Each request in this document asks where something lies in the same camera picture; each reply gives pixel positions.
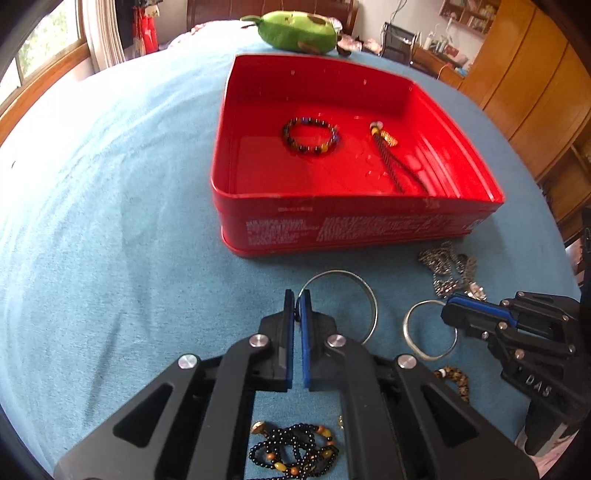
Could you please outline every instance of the bed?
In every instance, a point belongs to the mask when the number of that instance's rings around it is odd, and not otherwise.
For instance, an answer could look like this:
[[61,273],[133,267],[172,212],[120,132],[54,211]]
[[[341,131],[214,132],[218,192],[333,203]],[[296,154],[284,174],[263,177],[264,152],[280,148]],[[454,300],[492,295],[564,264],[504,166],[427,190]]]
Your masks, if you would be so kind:
[[358,0],[187,0],[187,31],[212,20],[237,20],[246,15],[264,15],[275,10],[299,10],[334,17],[343,33],[353,34],[359,10]]
[[[0,404],[50,472],[179,355],[221,354],[282,308],[286,288],[298,291],[314,274],[342,268],[372,286],[380,324],[367,347],[390,358],[408,351],[406,310],[434,297],[431,274],[416,258],[436,242],[255,260],[224,247],[209,168],[225,80],[237,53],[276,53],[240,26],[208,25],[175,48],[94,75],[72,89],[34,142],[0,148]],[[400,64],[365,53],[347,61],[422,85],[499,181],[506,204],[455,242],[478,259],[476,278],[490,301],[517,290],[578,298],[541,192],[482,111]],[[368,312],[356,285],[326,280],[312,295],[344,334],[365,333]],[[452,338],[437,316],[425,314],[414,332],[430,352]],[[254,420],[325,424],[342,443],[337,395],[303,388],[297,341],[295,352],[294,389],[257,396]],[[514,439],[528,400],[500,379],[485,346],[461,338],[429,367],[447,364],[468,374],[472,405]],[[260,475],[249,463],[246,477]],[[345,459],[325,478],[346,478]]]

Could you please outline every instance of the avocado plush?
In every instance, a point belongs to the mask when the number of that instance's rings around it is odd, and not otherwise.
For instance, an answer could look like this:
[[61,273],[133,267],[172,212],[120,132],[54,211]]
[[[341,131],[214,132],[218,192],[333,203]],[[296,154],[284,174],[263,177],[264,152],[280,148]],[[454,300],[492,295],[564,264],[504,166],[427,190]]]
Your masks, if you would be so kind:
[[277,11],[262,17],[249,15],[240,20],[254,22],[261,38],[280,50],[320,54],[336,47],[335,29],[320,15]]

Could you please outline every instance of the robotic arm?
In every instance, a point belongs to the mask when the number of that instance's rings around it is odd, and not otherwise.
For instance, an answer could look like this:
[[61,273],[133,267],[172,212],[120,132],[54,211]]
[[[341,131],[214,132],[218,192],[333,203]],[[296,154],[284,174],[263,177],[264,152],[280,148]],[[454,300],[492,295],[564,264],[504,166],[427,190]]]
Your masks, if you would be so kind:
[[[452,296],[443,308],[444,322],[486,341],[503,379],[532,399],[528,453],[576,431],[591,408],[578,306],[518,293],[500,306]],[[287,290],[283,311],[224,355],[181,356],[67,452],[55,479],[242,479],[256,392],[291,388],[294,315]],[[538,478],[528,456],[415,357],[371,355],[312,310],[307,290],[299,315],[304,385],[340,392],[350,479]]]

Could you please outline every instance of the black beaded necklace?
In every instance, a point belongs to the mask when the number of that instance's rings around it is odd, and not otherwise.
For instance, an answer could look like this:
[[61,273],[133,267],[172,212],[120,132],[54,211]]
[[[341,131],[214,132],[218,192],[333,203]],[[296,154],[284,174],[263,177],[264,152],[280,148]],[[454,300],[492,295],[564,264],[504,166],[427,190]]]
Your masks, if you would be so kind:
[[[305,480],[309,477],[324,475],[339,454],[330,430],[322,425],[298,423],[286,429],[281,429],[278,427],[269,428],[265,422],[258,421],[252,426],[251,432],[264,435],[265,440],[250,449],[248,458],[255,465],[275,469],[283,473],[283,476],[276,476],[271,480],[284,480],[286,478]],[[315,434],[326,439],[324,446],[316,446]],[[282,459],[282,447],[287,446],[291,446],[293,450],[294,462],[288,463]],[[262,451],[265,452],[266,461],[260,458],[259,452]]]

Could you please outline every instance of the jewelry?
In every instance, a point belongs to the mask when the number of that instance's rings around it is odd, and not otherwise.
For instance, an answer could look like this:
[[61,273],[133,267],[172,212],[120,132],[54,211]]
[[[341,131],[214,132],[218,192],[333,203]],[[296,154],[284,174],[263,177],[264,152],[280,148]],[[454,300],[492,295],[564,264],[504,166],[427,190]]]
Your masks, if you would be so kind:
[[[443,242],[438,248],[420,252],[418,260],[433,272],[433,288],[438,297],[444,299],[460,290],[473,299],[486,300],[484,289],[474,280],[476,259],[466,254],[456,255],[450,241]],[[454,276],[452,265],[459,278]]]
[[[272,480],[295,478],[304,480],[310,476],[324,475],[335,462],[339,449],[335,446],[332,433],[322,425],[298,423],[289,428],[273,427],[267,429],[263,421],[256,422],[251,429],[252,434],[261,434],[265,440],[250,449],[248,458],[263,468],[275,469],[283,476],[273,477]],[[326,441],[323,447],[316,446],[315,435]],[[286,462],[281,457],[282,447],[291,446],[294,462]],[[265,451],[265,460],[257,455]]]
[[301,298],[302,294],[304,293],[304,290],[308,287],[308,285],[310,285],[314,280],[316,280],[320,277],[325,277],[327,275],[343,275],[344,277],[349,277],[351,280],[353,280],[355,283],[357,283],[357,285],[359,285],[363,289],[365,294],[367,295],[367,298],[369,300],[369,304],[371,305],[372,323],[371,323],[371,326],[369,327],[369,331],[367,332],[365,337],[361,340],[361,345],[365,345],[368,342],[368,340],[371,338],[371,336],[374,334],[375,329],[378,327],[378,299],[375,297],[375,293],[371,289],[371,287],[369,285],[367,285],[367,283],[365,283],[365,280],[363,278],[361,278],[360,276],[354,274],[353,272],[350,272],[348,270],[327,270],[325,272],[314,275],[311,279],[309,279],[306,283],[304,283],[304,286],[301,288],[300,292],[298,293],[297,300],[295,301],[296,312],[298,311],[298,306],[300,304],[300,298]]
[[442,307],[444,307],[446,305],[445,302],[440,301],[440,300],[423,300],[423,301],[420,301],[420,302],[416,303],[415,305],[413,305],[412,307],[410,307],[410,310],[404,316],[404,320],[402,321],[402,334],[404,335],[404,340],[406,341],[407,345],[411,348],[411,350],[418,357],[420,357],[422,360],[426,360],[428,362],[434,362],[435,360],[442,359],[444,356],[449,355],[452,352],[452,350],[456,347],[456,344],[457,344],[457,328],[454,328],[455,337],[453,339],[452,346],[447,351],[443,352],[441,355],[436,355],[436,356],[431,356],[431,355],[428,355],[427,353],[423,352],[417,346],[417,344],[413,342],[413,339],[410,338],[410,333],[408,331],[408,324],[410,322],[411,313],[414,311],[414,309],[417,308],[417,307],[420,307],[421,305],[426,305],[426,304],[429,304],[429,303],[434,303],[436,305],[441,305]]
[[[290,129],[295,125],[310,125],[312,127],[322,127],[327,128],[330,130],[331,137],[328,142],[323,144],[317,145],[315,147],[310,147],[308,145],[301,145],[299,144],[291,135]],[[285,124],[283,127],[281,135],[283,136],[283,140],[287,144],[288,147],[296,150],[300,153],[312,153],[314,152],[317,155],[326,153],[330,150],[331,147],[334,147],[340,140],[338,129],[328,123],[326,120],[320,120],[318,118],[311,118],[311,117],[304,117],[304,118],[292,118],[289,122]]]
[[460,394],[460,398],[464,402],[470,403],[470,398],[468,397],[470,393],[468,389],[468,377],[462,370],[447,365],[439,370],[435,370],[433,373],[437,378],[448,379],[454,382],[457,385],[457,392]]
[[419,176],[410,168],[408,168],[404,163],[402,163],[398,158],[396,158],[396,156],[388,149],[388,147],[396,146],[398,144],[398,140],[396,140],[388,132],[384,131],[384,124],[382,122],[371,122],[369,124],[369,131],[371,132],[371,136],[374,138],[375,144],[379,150],[379,154],[381,155],[384,162],[384,166],[386,167],[386,170],[388,170],[388,175],[390,175],[390,178],[394,182],[396,189],[400,193],[404,193],[404,189],[402,188],[402,185],[400,185],[398,177],[396,176],[396,172],[394,171],[394,167],[392,166],[393,163],[400,166],[415,182],[421,186],[425,193],[428,194],[429,190],[419,178]]

